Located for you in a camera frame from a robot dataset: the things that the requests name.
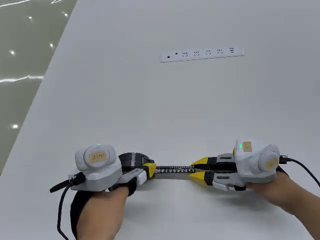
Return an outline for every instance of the black cable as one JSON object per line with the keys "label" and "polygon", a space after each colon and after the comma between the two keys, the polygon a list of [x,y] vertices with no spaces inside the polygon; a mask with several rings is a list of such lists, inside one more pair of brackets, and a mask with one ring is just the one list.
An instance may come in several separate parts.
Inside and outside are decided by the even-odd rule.
{"label": "black cable", "polygon": [[86,176],[84,175],[83,172],[80,171],[77,174],[75,174],[71,179],[60,182],[59,184],[53,186],[50,189],[50,193],[53,193],[53,192],[56,192],[56,191],[63,189],[65,187],[65,189],[63,190],[63,193],[61,195],[61,198],[60,198],[59,208],[58,208],[58,220],[56,223],[56,229],[58,230],[59,234],[65,240],[69,240],[69,239],[64,234],[64,232],[61,230],[61,215],[62,215],[62,205],[64,204],[64,199],[65,199],[66,193],[71,186],[77,186],[79,184],[84,183],[85,181],[86,181]]}
{"label": "black cable", "polygon": [[65,240],[69,240],[69,238],[67,238],[64,232],[61,230],[61,214],[62,214],[62,205],[64,204],[64,199],[69,188],[70,188],[70,185],[66,186],[61,195],[60,202],[59,202],[59,209],[58,209],[58,220],[56,223],[56,229]]}
{"label": "black cable", "polygon": [[316,184],[318,184],[318,186],[320,187],[320,182],[319,180],[315,177],[315,175],[313,175],[313,173],[305,166],[303,165],[301,162],[299,162],[298,160],[295,160],[293,158],[287,157],[287,156],[280,156],[280,164],[286,164],[287,162],[294,162],[298,165],[300,165],[301,167],[304,168],[304,170],[306,170],[306,172],[313,178],[313,180],[315,180]]}
{"label": "black cable", "polygon": [[50,188],[50,193],[54,193],[56,191],[59,191],[60,189],[63,189],[67,186],[70,185],[69,180],[65,180],[63,182],[58,183],[57,185],[53,186],[52,188]]}

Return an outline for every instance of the hand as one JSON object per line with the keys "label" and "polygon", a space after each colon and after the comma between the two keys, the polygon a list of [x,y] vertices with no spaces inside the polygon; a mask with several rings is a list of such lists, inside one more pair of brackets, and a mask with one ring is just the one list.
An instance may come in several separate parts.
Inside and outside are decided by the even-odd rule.
{"label": "hand", "polygon": [[148,156],[135,152],[123,153],[119,156],[119,159],[124,174],[109,190],[113,191],[118,187],[127,186],[129,196],[131,196],[137,187],[153,177],[156,164]]}
{"label": "hand", "polygon": [[247,183],[248,189],[253,189],[268,202],[276,205],[287,213],[293,214],[295,206],[301,201],[301,195],[305,191],[282,172],[276,173],[276,179],[269,183]]}

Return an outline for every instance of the tape measure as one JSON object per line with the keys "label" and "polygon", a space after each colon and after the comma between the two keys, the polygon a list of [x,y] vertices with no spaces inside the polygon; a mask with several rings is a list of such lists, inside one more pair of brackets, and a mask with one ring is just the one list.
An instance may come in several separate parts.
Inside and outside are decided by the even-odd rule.
{"label": "tape measure", "polygon": [[195,172],[194,166],[156,166],[154,178],[187,180],[188,175]]}
{"label": "tape measure", "polygon": [[[147,155],[137,152],[127,152],[119,156],[122,169],[130,171],[134,168],[141,167],[143,164],[154,163]],[[195,173],[194,166],[157,166],[154,172],[156,179],[188,179],[188,174]]]}

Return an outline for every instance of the measuring tape blade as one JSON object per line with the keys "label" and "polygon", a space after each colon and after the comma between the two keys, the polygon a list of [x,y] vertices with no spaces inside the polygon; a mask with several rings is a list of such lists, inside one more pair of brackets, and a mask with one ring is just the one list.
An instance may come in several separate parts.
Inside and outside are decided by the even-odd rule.
{"label": "measuring tape blade", "polygon": [[195,173],[194,166],[156,166],[156,179],[188,179],[188,175]]}

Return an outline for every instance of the wrist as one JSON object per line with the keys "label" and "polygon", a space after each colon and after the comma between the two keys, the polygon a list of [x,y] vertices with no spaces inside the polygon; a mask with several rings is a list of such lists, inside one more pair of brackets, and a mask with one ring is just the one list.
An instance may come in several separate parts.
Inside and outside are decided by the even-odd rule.
{"label": "wrist", "polygon": [[294,187],[290,190],[291,193],[288,197],[288,202],[283,207],[288,213],[292,215],[299,214],[302,206],[305,206],[307,191],[294,183]]}

